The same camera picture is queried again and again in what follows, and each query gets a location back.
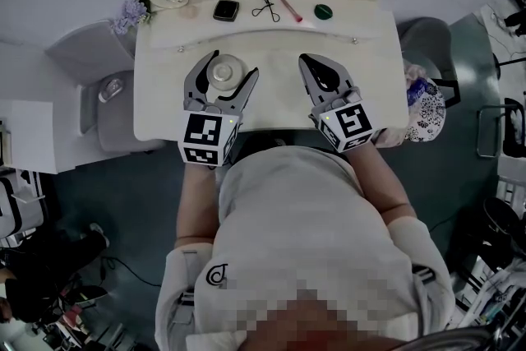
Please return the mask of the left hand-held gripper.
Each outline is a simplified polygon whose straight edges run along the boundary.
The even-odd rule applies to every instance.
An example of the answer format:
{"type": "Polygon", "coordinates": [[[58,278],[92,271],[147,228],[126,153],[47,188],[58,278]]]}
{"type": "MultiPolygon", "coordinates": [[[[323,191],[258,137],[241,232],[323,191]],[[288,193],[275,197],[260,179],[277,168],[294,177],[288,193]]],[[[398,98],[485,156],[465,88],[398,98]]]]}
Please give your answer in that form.
{"type": "Polygon", "coordinates": [[[230,96],[220,95],[214,104],[206,101],[210,86],[208,68],[218,56],[219,50],[205,55],[184,81],[184,128],[178,138],[178,149],[185,164],[210,168],[225,164],[242,123],[242,111],[259,78],[259,69],[255,67],[230,96]]]}

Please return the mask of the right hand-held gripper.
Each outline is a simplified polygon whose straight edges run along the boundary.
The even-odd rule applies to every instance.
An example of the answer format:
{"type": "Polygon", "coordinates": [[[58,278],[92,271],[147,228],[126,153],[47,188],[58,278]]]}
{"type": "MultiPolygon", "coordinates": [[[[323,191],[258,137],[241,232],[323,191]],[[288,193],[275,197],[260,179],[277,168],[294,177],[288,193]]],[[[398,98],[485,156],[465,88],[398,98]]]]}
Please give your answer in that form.
{"type": "Polygon", "coordinates": [[[307,93],[316,105],[310,118],[334,150],[344,153],[367,143],[374,132],[369,107],[359,90],[353,88],[348,70],[332,59],[313,53],[302,53],[298,65],[307,93]],[[340,94],[347,90],[333,99],[324,99],[327,93],[340,94]]]}

